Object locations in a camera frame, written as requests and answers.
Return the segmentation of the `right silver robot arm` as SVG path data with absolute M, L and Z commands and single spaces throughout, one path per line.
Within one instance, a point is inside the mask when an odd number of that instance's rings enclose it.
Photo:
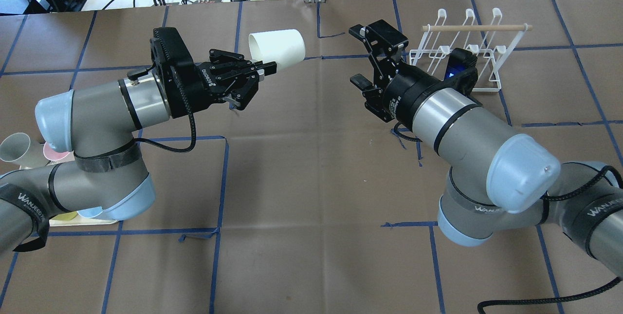
M 402 54 L 408 39 L 385 20 L 349 29 L 365 46 L 374 78 L 350 81 L 365 107 L 396 119 L 450 165 L 438 226 L 454 243 L 476 247 L 494 232 L 559 225 L 588 256 L 622 276 L 622 177 L 601 162 L 561 163 L 531 136 L 472 96 L 477 58 L 450 53 L 443 80 Z

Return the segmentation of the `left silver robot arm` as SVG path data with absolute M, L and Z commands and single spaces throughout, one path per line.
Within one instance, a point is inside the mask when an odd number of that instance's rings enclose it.
M 149 66 L 39 101 L 46 143 L 73 159 L 2 174 L 1 253 L 45 247 L 50 221 L 60 214 L 86 210 L 122 221 L 143 213 L 155 192 L 142 147 L 191 152 L 197 112 L 226 102 L 244 109 L 278 68 L 218 49 L 197 65 L 187 50 L 152 46 Z

